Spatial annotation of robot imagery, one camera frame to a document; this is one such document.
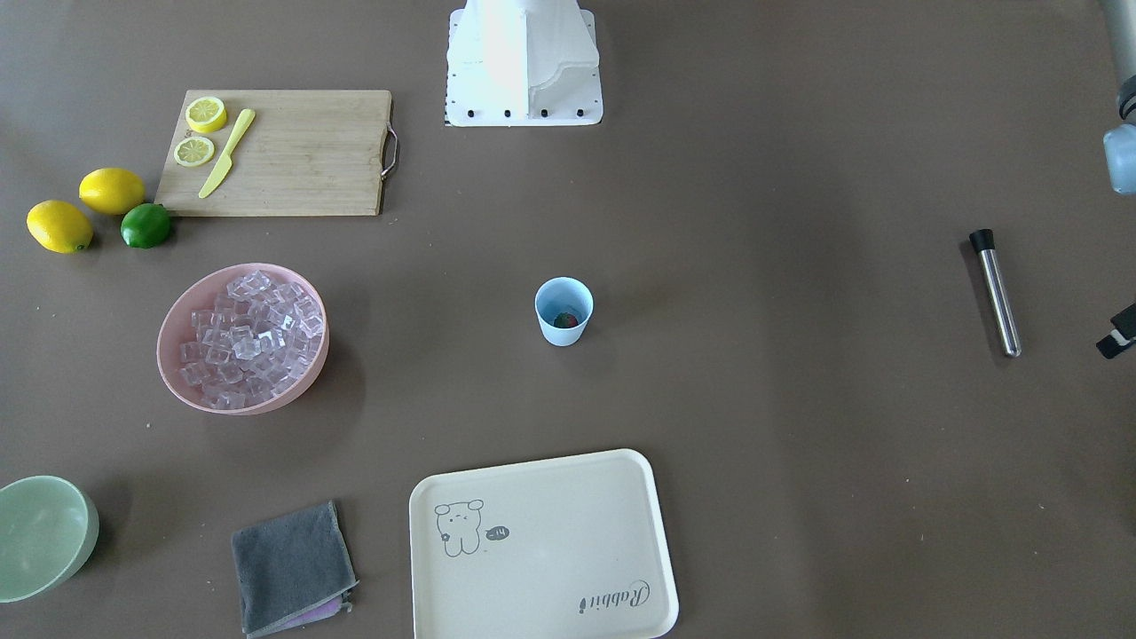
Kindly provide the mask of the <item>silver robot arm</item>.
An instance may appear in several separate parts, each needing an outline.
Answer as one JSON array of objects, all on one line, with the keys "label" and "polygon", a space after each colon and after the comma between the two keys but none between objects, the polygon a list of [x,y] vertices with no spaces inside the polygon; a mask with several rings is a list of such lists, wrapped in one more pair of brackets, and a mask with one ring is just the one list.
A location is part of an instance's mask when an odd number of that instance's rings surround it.
[{"label": "silver robot arm", "polygon": [[[1118,92],[1116,110],[1120,124],[1103,135],[1108,176],[1116,193],[1135,194],[1135,3],[1100,1],[1112,53]],[[1128,306],[1110,320],[1112,330],[1096,345],[1104,359],[1116,359],[1135,340],[1135,307]]]}]

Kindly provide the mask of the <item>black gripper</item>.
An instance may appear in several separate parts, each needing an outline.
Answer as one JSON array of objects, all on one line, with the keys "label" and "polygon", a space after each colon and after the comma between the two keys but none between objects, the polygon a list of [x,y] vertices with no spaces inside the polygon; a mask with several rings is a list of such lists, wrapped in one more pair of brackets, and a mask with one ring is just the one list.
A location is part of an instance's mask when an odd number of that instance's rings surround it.
[{"label": "black gripper", "polygon": [[1097,351],[1104,359],[1116,359],[1120,352],[1128,351],[1135,343],[1136,304],[1117,312],[1110,320],[1112,330],[1099,340]]}]

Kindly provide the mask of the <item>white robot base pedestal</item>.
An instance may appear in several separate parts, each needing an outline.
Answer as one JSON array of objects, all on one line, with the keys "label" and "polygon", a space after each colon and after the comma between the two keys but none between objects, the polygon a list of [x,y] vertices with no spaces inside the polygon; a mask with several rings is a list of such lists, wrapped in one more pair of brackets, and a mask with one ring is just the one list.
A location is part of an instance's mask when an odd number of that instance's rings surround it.
[{"label": "white robot base pedestal", "polygon": [[446,125],[604,119],[596,17],[576,1],[467,1],[446,25]]}]

